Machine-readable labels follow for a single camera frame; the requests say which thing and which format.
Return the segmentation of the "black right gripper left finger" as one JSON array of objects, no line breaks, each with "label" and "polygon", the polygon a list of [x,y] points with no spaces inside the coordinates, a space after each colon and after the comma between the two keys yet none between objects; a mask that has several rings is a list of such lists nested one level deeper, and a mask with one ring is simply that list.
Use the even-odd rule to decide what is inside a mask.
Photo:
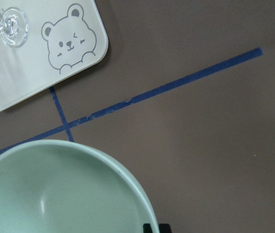
[{"label": "black right gripper left finger", "polygon": [[145,223],[143,225],[143,233],[153,233],[151,225],[149,223]]}]

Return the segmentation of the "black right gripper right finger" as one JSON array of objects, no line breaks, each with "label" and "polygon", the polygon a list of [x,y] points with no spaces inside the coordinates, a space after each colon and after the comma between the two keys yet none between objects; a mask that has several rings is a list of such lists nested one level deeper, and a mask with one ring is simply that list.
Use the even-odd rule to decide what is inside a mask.
[{"label": "black right gripper right finger", "polygon": [[167,223],[160,223],[159,230],[160,230],[160,233],[172,233],[171,227]]}]

